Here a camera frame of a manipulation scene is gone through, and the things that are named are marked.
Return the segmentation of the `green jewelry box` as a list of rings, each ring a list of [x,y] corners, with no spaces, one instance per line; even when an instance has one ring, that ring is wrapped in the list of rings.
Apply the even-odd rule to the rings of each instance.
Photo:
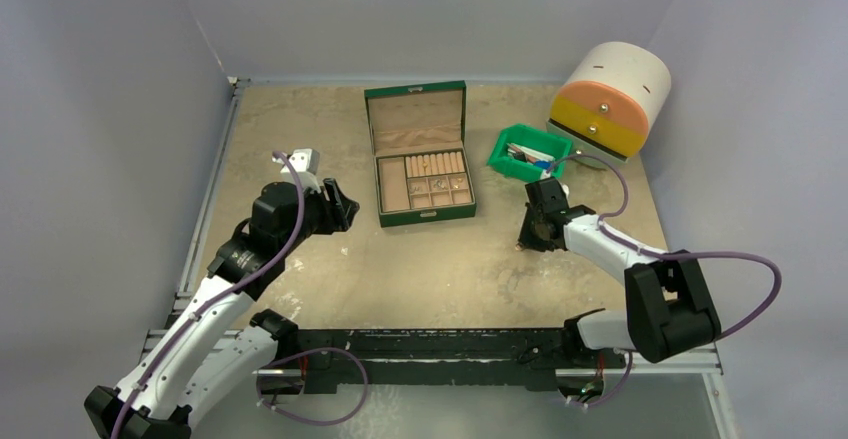
[[[467,85],[446,81],[367,89],[363,93],[375,165],[377,214],[381,227],[472,218],[470,206],[433,208],[383,214],[379,208],[376,159],[465,148]]]

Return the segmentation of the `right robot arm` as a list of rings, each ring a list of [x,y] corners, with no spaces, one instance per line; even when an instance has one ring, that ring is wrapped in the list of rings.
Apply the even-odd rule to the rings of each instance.
[[[633,351],[659,363],[721,335],[722,325],[697,260],[613,239],[594,210],[569,204],[555,178],[528,183],[525,191],[519,246],[577,254],[616,279],[625,291],[623,310],[597,309],[565,321],[561,351],[569,363],[584,366],[602,349]]]

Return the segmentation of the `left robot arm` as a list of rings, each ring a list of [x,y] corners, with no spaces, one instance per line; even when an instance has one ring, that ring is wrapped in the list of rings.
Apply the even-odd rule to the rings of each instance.
[[[304,374],[313,352],[301,346],[297,325],[272,310],[256,314],[232,344],[218,344],[297,246],[349,230],[359,209],[333,179],[305,189],[297,181],[266,185],[164,337],[116,386],[97,386],[85,399],[97,436],[188,438],[256,370],[293,364]]]

